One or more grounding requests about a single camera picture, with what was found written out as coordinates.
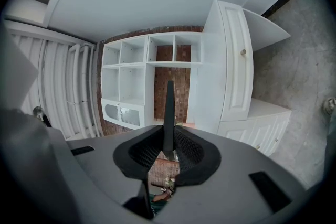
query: cabinet door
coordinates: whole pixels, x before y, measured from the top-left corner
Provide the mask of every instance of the cabinet door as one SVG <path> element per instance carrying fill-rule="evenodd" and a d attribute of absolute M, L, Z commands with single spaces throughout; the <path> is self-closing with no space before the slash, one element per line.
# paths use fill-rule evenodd
<path fill-rule="evenodd" d="M 269 141 L 267 142 L 267 147 L 265 148 L 265 155 L 269 156 L 277 149 L 280 140 L 285 133 L 289 118 L 290 112 L 277 117 L 272 135 L 270 136 Z"/>
<path fill-rule="evenodd" d="M 226 40 L 226 89 L 222 121 L 246 120 L 253 86 L 251 39 L 242 7 L 218 1 Z"/>
<path fill-rule="evenodd" d="M 236 141 L 247 143 L 256 120 L 221 121 L 217 134 Z"/>
<path fill-rule="evenodd" d="M 144 106 L 101 99 L 104 120 L 130 129 L 144 127 Z"/>
<path fill-rule="evenodd" d="M 264 153 L 266 149 L 266 143 L 269 139 L 269 136 L 272 134 L 276 119 L 276 115 L 257 118 L 247 144 Z"/>

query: gray plastic surface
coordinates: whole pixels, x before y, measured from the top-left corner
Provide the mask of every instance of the gray plastic surface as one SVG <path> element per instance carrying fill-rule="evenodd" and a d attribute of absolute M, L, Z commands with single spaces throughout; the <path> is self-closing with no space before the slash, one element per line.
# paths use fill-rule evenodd
<path fill-rule="evenodd" d="M 138 193 L 140 181 L 125 178 L 112 158 L 118 144 L 144 129 L 67 143 L 59 130 L 46 128 L 32 116 L 2 111 L 0 119 L 4 160 L 19 185 L 45 212 L 72 223 L 149 222 L 119 204 Z M 295 202 L 304 194 L 294 177 L 256 149 L 186 129 L 216 145 L 222 162 L 203 184 L 177 188 L 153 222 L 268 223 L 267 217 L 272 212 L 248 177 L 259 171 L 265 171 Z M 74 157 L 69 148 L 86 145 L 93 146 L 95 151 Z M 281 222 L 286 217 L 286 209 L 269 220 Z"/>
<path fill-rule="evenodd" d="M 67 144 L 71 150 L 88 145 L 95 149 L 89 153 L 77 155 L 75 158 L 94 184 L 108 197 L 122 205 L 138 195 L 141 181 L 124 176 L 113 161 L 113 152 L 121 143 L 152 127 L 148 126 L 123 134 L 68 141 Z"/>
<path fill-rule="evenodd" d="M 205 183 L 178 188 L 155 218 L 156 222 L 253 223 L 271 216 L 271 210 L 248 177 L 248 174 L 259 171 L 265 171 L 290 199 L 303 194 L 304 188 L 292 175 L 253 147 L 200 130 L 186 129 L 216 145 L 222 161 Z"/>

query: brick wall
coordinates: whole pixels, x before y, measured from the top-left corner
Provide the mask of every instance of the brick wall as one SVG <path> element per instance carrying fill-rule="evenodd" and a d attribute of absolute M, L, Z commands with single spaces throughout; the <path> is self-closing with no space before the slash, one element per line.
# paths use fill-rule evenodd
<path fill-rule="evenodd" d="M 161 152 L 148 172 L 148 182 L 160 187 L 168 187 L 166 178 L 175 178 L 180 173 L 179 162 L 170 162 Z"/>

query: open shelf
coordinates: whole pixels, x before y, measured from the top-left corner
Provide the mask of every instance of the open shelf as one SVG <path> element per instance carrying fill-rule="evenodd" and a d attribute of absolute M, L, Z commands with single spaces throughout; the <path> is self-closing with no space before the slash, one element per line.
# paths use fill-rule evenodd
<path fill-rule="evenodd" d="M 101 70 L 101 96 L 111 101 L 119 101 L 119 68 Z"/>
<path fill-rule="evenodd" d="M 145 73 L 143 66 L 120 67 L 120 102 L 144 105 Z"/>
<path fill-rule="evenodd" d="M 123 41 L 121 45 L 120 63 L 144 62 L 146 40 L 146 37 L 141 37 Z"/>
<path fill-rule="evenodd" d="M 184 54 L 179 54 L 179 50 L 186 49 L 190 51 L 191 47 L 191 59 L 186 57 Z M 175 50 L 174 50 L 174 61 L 178 62 L 202 62 L 201 57 L 202 51 L 202 39 L 201 35 L 196 35 L 194 33 L 179 33 L 175 35 Z"/>
<path fill-rule="evenodd" d="M 147 62 L 173 61 L 174 35 L 150 36 L 148 44 Z"/>
<path fill-rule="evenodd" d="M 120 50 L 121 42 L 105 44 L 103 53 L 103 66 L 119 64 Z"/>

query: drawer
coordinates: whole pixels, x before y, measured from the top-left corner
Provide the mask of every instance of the drawer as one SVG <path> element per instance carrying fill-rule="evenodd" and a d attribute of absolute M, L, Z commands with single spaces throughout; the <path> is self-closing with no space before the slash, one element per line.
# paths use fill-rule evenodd
<path fill-rule="evenodd" d="M 290 118 L 290 112 L 278 115 L 273 128 L 273 132 L 270 135 L 269 140 L 267 141 L 265 147 L 265 155 L 269 156 L 277 149 L 285 133 L 286 127 L 289 122 L 289 118 Z"/>
<path fill-rule="evenodd" d="M 256 148 L 260 152 L 265 153 L 267 141 L 272 135 L 276 119 L 276 115 L 257 118 L 252 134 L 247 144 Z"/>
<path fill-rule="evenodd" d="M 221 121 L 217 134 L 236 141 L 247 143 L 250 139 L 256 120 Z"/>
<path fill-rule="evenodd" d="M 253 87 L 253 54 L 243 9 L 218 1 L 226 40 L 226 88 L 221 121 L 246 120 Z"/>

